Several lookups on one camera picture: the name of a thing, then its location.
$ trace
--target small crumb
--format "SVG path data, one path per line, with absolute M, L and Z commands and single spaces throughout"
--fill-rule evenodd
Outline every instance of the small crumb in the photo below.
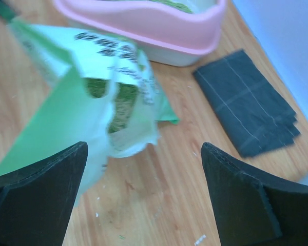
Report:
M 203 240 L 206 238 L 206 235 L 204 234 L 204 235 L 202 235 L 200 238 L 199 238 L 199 240 L 197 240 L 195 243 L 194 243 L 194 245 L 195 246 L 197 246 L 197 245 L 199 245 L 201 242 L 203 242 Z

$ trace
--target folded black cloth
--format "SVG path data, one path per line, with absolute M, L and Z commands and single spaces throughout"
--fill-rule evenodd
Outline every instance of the folded black cloth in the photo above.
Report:
M 294 143 L 295 111 L 243 50 L 193 73 L 225 132 L 242 157 Z

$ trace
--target pink container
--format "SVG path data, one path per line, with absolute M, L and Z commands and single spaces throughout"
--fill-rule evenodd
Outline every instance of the pink container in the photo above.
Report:
M 216 49 L 226 8 L 226 0 L 180 2 L 194 14 L 150 1 L 53 1 L 72 26 L 127 36 L 150 60 L 178 67 Z

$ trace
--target black fabric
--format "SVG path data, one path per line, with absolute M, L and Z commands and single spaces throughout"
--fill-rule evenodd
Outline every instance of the black fabric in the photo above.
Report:
M 221 125 L 242 157 L 294 143 L 295 111 L 243 50 L 193 73 Z
M 201 155 L 222 246 L 308 246 L 308 186 L 250 166 L 210 143 Z
M 0 176 L 0 245 L 63 244 L 87 156 L 80 142 Z

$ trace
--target wooden table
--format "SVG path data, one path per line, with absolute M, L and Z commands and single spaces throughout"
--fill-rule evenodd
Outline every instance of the wooden table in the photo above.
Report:
M 29 22 L 66 25 L 49 0 L 12 2 Z M 178 126 L 161 125 L 157 147 L 148 146 L 134 157 L 109 161 L 103 179 L 74 209 L 65 246 L 186 246 L 194 245 L 204 234 L 201 245 L 220 245 L 200 148 L 209 141 L 235 157 L 239 155 L 191 71 L 240 48 L 298 113 L 297 127 L 302 133 L 294 146 L 246 161 L 289 180 L 308 172 L 308 123 L 231 3 L 222 29 L 219 48 L 195 66 L 153 64 L 182 120 Z M 0 23 L 0 160 L 48 92 L 30 60 Z

